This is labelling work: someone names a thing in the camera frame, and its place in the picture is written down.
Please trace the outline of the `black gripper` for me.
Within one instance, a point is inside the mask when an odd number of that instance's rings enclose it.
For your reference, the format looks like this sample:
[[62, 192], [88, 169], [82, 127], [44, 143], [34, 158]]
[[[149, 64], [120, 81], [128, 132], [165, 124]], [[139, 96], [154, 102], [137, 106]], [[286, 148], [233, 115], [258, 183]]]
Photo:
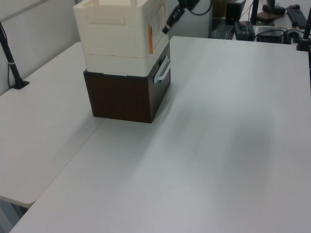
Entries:
[[164, 34], [167, 34], [173, 27], [173, 25], [181, 18], [182, 10], [187, 9], [189, 11], [192, 11], [194, 9], [194, 0], [178, 0], [178, 3], [179, 5], [174, 8], [172, 13], [168, 17], [164, 28], [162, 29], [162, 32]]

